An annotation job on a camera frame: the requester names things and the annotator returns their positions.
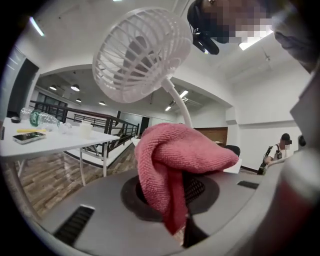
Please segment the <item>person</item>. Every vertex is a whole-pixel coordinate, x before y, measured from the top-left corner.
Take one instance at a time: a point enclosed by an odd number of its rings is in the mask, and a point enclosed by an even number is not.
[[[271,18],[275,39],[309,73],[315,69],[320,55],[314,35],[305,26],[298,10],[301,0],[196,0],[188,10],[188,21],[195,29],[194,7],[200,10],[201,26],[220,43],[229,42],[238,31],[254,36],[257,25],[266,24]]]
[[[291,144],[290,135],[284,133],[281,136],[280,142],[272,147],[269,155],[264,159],[264,163],[268,165],[272,161],[288,158],[290,156],[288,150],[290,149]]]

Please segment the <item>black cap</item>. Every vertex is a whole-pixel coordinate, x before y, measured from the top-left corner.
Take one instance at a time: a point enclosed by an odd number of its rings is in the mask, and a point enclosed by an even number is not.
[[[283,141],[290,141],[290,135],[288,133],[284,133],[282,136],[281,136],[281,140]]]

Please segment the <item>metal railing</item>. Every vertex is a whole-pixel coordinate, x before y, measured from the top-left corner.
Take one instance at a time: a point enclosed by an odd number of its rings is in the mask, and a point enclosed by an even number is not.
[[[98,152],[99,155],[101,155],[102,157],[104,156],[105,147],[108,147],[106,151],[108,157],[109,152],[111,152],[112,150],[114,150],[122,144],[124,145],[126,141],[138,135],[139,124],[135,125],[133,123],[126,122],[112,115],[80,110],[65,106],[53,105],[34,100],[31,100],[30,103],[34,104],[34,106],[30,105],[30,107],[34,108],[35,110],[48,113],[49,115],[56,117],[59,121],[63,123],[70,123],[70,121],[73,121],[75,123],[81,123],[82,121],[87,121],[90,122],[93,127],[103,129],[103,131],[101,132],[105,134],[120,137],[119,139],[113,140],[109,143],[96,145],[102,146],[102,151]],[[86,150],[96,153],[89,147]]]

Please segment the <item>fluorescent light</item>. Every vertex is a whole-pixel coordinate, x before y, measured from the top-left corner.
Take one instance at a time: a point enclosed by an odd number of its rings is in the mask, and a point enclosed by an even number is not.
[[[80,92],[80,87],[79,87],[79,85],[77,85],[77,84],[72,85],[72,86],[71,86],[71,89],[74,90],[74,91],[76,91],[76,92]]]
[[[247,42],[242,42],[239,44],[242,51],[249,48],[250,46],[254,45],[256,42],[259,42],[262,38],[265,38],[266,36],[272,34],[273,31],[270,29],[268,31],[260,31],[261,36],[254,36],[254,37],[248,37]]]
[[[54,90],[54,91],[57,90],[57,87],[56,87],[55,85],[51,85],[49,88],[50,88],[51,90]]]
[[[40,34],[40,36],[44,37],[45,34],[42,32],[42,30],[40,29],[40,27],[38,26],[38,24],[36,23],[36,21],[34,20],[34,18],[30,17],[29,21],[31,22],[31,24],[33,25],[33,27],[36,29],[36,31],[38,31],[38,33]]]
[[[184,96],[186,96],[188,92],[189,91],[185,90],[183,93],[180,94],[180,98],[183,98]]]

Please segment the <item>red microfiber cloth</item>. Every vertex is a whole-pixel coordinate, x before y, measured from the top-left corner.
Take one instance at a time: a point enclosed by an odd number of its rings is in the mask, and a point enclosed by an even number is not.
[[[161,123],[146,129],[135,148],[141,188],[149,206],[158,210],[171,234],[186,222],[182,171],[223,171],[238,157],[184,124]]]

